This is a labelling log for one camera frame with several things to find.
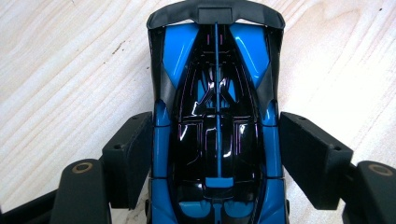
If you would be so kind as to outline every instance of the wooden surface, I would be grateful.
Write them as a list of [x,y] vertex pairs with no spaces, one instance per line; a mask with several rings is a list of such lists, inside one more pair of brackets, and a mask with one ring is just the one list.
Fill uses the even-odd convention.
[[[396,1],[262,1],[287,23],[279,108],[396,166]],[[152,109],[146,20],[171,2],[0,2],[0,204],[8,211],[57,188],[62,169],[101,149]],[[341,223],[315,211],[287,176],[290,223]],[[144,223],[137,211],[115,223]]]

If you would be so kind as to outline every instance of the toy car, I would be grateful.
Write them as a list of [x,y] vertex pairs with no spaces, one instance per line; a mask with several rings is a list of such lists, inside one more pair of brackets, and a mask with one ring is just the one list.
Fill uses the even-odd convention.
[[284,25],[247,1],[151,14],[151,222],[287,222],[276,105]]

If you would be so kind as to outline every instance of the blue stripe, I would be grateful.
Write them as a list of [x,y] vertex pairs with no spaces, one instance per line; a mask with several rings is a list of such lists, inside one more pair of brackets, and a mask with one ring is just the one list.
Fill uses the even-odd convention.
[[213,208],[215,209],[215,223],[221,223],[221,203],[214,203]]
[[230,31],[257,89],[270,62],[264,29],[260,25],[234,23]]
[[265,115],[262,118],[262,125],[276,126],[277,125],[277,102],[272,100],[265,110]]
[[277,127],[262,127],[267,176],[283,177],[282,161],[280,159],[279,133]]
[[152,223],[177,224],[165,179],[151,179]]
[[152,176],[167,177],[169,135],[171,120],[162,100],[154,106],[154,139],[152,153]]
[[286,215],[285,183],[283,179],[267,179],[265,199],[258,223],[288,223]]

